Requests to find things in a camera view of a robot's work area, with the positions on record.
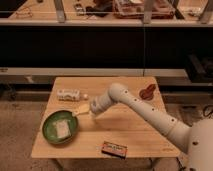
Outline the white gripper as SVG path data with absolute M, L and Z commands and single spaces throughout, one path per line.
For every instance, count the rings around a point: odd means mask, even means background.
M 95 115 L 99 115 L 108 109 L 109 100 L 106 97 L 99 96 L 95 97 L 91 102 L 90 106 L 88 104 L 82 104 L 78 108 L 73 110 L 73 116 L 88 114 L 91 112 Z

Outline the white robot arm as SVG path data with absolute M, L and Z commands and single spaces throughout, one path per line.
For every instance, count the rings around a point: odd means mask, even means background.
M 128 106 L 180 151 L 187 154 L 186 171 L 213 171 L 213 119 L 205 118 L 188 126 L 136 98 L 120 83 L 111 84 L 105 93 L 96 96 L 88 104 L 80 105 L 73 115 L 91 113 L 96 117 L 117 103 Z

